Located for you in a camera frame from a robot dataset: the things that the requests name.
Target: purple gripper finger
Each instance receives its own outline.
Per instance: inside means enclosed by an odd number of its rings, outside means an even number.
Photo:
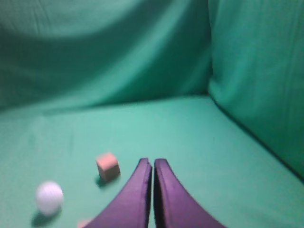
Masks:
[[[85,228],[147,228],[152,166],[142,158],[124,188]]]
[[[157,228],[225,228],[187,192],[166,159],[155,160],[154,168],[153,202]]]

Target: green fabric backdrop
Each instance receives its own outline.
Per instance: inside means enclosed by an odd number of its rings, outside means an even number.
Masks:
[[[210,75],[206,1],[0,3],[1,109],[200,94]]]
[[[209,2],[213,98],[304,177],[304,1]]]

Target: cube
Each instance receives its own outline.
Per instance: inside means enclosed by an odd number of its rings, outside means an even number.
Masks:
[[[116,157],[107,153],[96,160],[100,178],[104,182],[110,182],[120,175],[118,160]]]
[[[85,228],[87,224],[89,224],[91,220],[85,220],[78,223],[77,228]]]

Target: white ball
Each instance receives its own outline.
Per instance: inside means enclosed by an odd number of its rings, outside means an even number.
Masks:
[[[40,212],[45,216],[56,214],[63,203],[63,192],[55,182],[42,183],[36,193],[36,204]]]

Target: pink foam cube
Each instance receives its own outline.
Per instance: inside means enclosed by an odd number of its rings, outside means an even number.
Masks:
[[[78,223],[77,228],[84,228],[87,224],[89,224],[91,220],[85,220]]]
[[[104,182],[112,181],[120,175],[118,160],[113,154],[104,154],[98,157],[96,162],[99,176]]]

